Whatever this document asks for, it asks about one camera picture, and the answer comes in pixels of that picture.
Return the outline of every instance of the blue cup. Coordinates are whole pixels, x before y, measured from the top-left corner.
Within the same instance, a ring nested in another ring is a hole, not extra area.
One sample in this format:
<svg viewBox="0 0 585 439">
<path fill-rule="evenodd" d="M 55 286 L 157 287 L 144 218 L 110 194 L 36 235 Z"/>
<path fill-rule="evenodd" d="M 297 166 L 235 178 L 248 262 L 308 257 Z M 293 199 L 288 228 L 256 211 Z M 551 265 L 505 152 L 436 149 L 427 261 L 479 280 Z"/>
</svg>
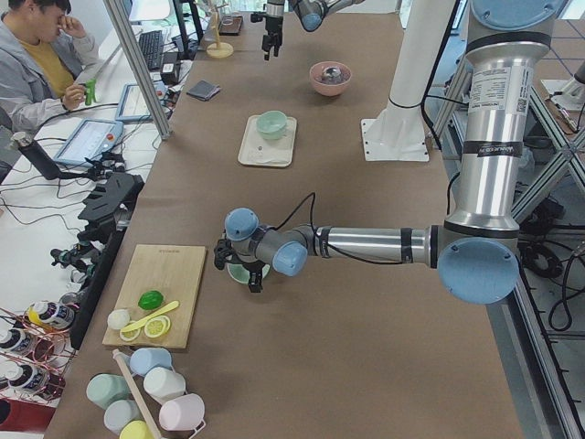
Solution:
<svg viewBox="0 0 585 439">
<path fill-rule="evenodd" d="M 137 375 L 143 377 L 154 368 L 173 368 L 171 353 L 165 348 L 140 348 L 130 357 L 130 369 Z"/>
<path fill-rule="evenodd" d="M 90 380 L 85 393 L 91 402 L 106 410 L 113 402 L 128 398 L 130 389 L 124 377 L 101 373 Z"/>
</svg>

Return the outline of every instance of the wooden cutting board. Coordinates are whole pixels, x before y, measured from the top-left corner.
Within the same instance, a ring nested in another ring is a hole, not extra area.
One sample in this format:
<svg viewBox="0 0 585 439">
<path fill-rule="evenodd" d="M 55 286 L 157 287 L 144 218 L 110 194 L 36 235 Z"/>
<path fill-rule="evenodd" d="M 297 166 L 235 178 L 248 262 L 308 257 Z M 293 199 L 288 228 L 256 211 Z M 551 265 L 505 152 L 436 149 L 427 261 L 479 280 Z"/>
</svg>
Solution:
<svg viewBox="0 0 585 439">
<path fill-rule="evenodd" d="M 155 309 L 144 311 L 138 306 L 140 296 L 150 290 L 162 293 L 165 300 L 161 306 L 174 300 L 178 300 L 180 306 L 166 314 L 172 325 L 161 337 L 149 338 L 143 328 L 138 338 L 124 341 L 118 331 L 107 328 L 102 343 L 106 346 L 186 348 L 205 254 L 205 247 L 199 246 L 138 244 L 114 309 L 128 309 L 132 320 L 152 314 Z"/>
</svg>

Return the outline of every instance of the gray jacket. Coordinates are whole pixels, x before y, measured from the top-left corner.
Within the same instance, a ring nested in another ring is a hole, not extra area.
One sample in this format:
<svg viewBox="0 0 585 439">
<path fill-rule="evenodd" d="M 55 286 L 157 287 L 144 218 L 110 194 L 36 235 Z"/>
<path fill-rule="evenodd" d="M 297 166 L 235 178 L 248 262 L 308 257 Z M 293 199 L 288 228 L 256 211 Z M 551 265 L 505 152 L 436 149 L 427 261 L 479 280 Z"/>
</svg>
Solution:
<svg viewBox="0 0 585 439">
<path fill-rule="evenodd" d="M 51 43 L 63 64 L 77 78 L 83 66 L 99 60 L 91 35 L 72 38 L 61 32 Z M 43 70 L 0 21 L 0 108 L 12 120 L 12 131 L 35 132 L 49 117 L 66 110 L 51 90 Z"/>
</svg>

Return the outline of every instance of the wooden stick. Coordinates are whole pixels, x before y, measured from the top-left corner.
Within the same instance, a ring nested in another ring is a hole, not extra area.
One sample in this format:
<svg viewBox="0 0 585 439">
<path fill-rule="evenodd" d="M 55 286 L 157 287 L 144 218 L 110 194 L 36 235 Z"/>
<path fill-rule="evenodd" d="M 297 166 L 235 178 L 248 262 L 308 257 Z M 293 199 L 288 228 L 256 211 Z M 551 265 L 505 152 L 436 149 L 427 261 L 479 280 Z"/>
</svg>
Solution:
<svg viewBox="0 0 585 439">
<path fill-rule="evenodd" d="M 138 405 L 138 409 L 140 410 L 140 413 L 143 416 L 146 425 L 148 425 L 150 434 L 153 436 L 154 439 L 163 439 L 163 436 L 161 435 L 161 432 L 158 429 L 156 422 L 154 421 L 153 415 L 150 414 L 150 411 L 146 406 L 146 402 L 144 402 L 143 395 L 140 393 L 138 386 L 134 382 L 132 373 L 130 372 L 130 370 L 128 369 L 128 365 L 124 361 L 122 352 L 120 352 L 119 349 L 114 349 L 112 354 L 113 359 L 115 359 L 116 363 L 118 363 L 118 367 L 120 368 L 120 371 L 122 372 L 122 375 L 126 380 L 126 384 L 128 384 L 128 387 L 130 388 L 130 392 L 132 393 L 132 396 L 136 401 L 136 405 Z"/>
<path fill-rule="evenodd" d="M 213 21 L 215 22 L 213 30 L 216 34 L 216 48 L 221 48 L 221 41 L 219 39 L 219 12 L 217 9 L 216 12 L 213 13 Z"/>
</svg>

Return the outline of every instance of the teal cup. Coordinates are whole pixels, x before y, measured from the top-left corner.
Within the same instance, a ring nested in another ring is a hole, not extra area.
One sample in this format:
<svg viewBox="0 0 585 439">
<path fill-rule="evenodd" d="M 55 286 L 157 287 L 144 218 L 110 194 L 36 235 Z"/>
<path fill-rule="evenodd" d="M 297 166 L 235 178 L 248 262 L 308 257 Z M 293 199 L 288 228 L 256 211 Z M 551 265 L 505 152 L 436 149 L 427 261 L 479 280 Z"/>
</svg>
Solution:
<svg viewBox="0 0 585 439">
<path fill-rule="evenodd" d="M 286 133 L 286 114 L 277 110 L 264 112 L 256 119 L 256 130 L 266 140 L 278 140 Z"/>
<path fill-rule="evenodd" d="M 250 279 L 250 272 L 246 270 L 242 265 L 238 263 L 228 263 L 228 273 L 229 277 L 231 277 L 234 281 L 238 284 L 247 285 L 248 280 Z M 271 270 L 269 265 L 264 265 L 262 268 L 262 279 L 266 279 L 268 272 Z"/>
<path fill-rule="evenodd" d="M 101 373 L 90 380 L 85 394 L 91 402 L 106 410 L 113 402 L 127 399 L 130 389 L 124 377 Z"/>
<path fill-rule="evenodd" d="M 154 368 L 173 368 L 171 353 L 165 348 L 140 348 L 130 357 L 130 369 L 141 377 Z"/>
</svg>

